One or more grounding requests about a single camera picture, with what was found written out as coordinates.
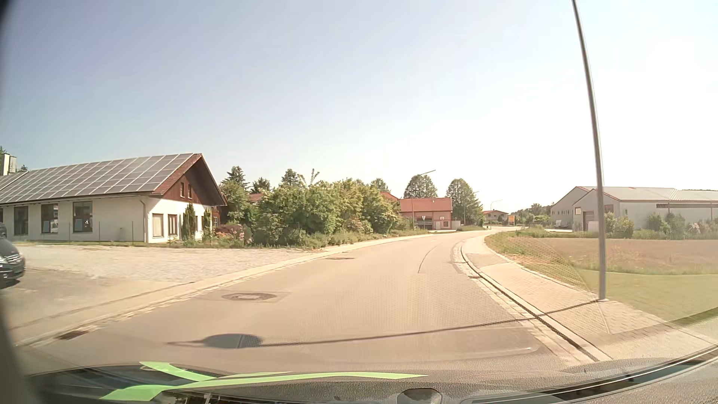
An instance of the paved sidewalk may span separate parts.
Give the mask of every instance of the paved sidewalk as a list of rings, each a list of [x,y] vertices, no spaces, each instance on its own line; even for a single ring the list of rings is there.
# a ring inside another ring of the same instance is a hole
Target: paved sidewalk
[[[494,253],[484,235],[467,240],[463,252],[482,276],[514,293],[612,359],[676,358],[706,349],[718,340],[718,321],[682,328],[617,301],[537,274]]]

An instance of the windshield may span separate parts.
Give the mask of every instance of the windshield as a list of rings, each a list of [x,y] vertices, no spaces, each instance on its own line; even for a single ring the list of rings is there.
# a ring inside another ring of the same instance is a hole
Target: windshield
[[[14,355],[37,388],[135,401],[458,403],[700,362],[718,341],[716,17],[15,2]]]

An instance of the building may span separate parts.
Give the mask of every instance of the building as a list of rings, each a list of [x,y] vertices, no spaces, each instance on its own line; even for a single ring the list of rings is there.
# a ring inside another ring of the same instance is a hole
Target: building
[[[616,217],[627,216],[636,229],[648,225],[651,214],[680,214],[687,223],[718,218],[718,191],[677,190],[675,188],[604,187],[603,212]],[[598,220],[595,188],[572,205],[573,230],[597,231]]]
[[[501,223],[508,220],[508,214],[502,211],[484,211],[484,222]]]
[[[401,215],[413,219],[416,226],[427,230],[452,228],[451,198],[399,199]]]
[[[551,207],[551,223],[555,227],[573,229],[574,203],[586,196],[594,187],[577,186]]]
[[[226,202],[197,153],[0,176],[0,221],[12,240],[166,242],[181,237],[189,203],[199,239],[204,212]]]

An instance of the field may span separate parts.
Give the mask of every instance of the field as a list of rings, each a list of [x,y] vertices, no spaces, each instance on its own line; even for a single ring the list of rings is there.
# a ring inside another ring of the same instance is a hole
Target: field
[[[576,288],[598,289],[598,241],[486,238],[496,252]],[[608,239],[608,298],[669,321],[690,323],[718,311],[718,240]]]

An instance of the gray car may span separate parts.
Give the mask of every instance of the gray car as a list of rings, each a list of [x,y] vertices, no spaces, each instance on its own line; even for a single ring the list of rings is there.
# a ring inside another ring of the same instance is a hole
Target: gray car
[[[12,243],[3,237],[4,225],[0,223],[0,288],[25,275],[25,257]]]

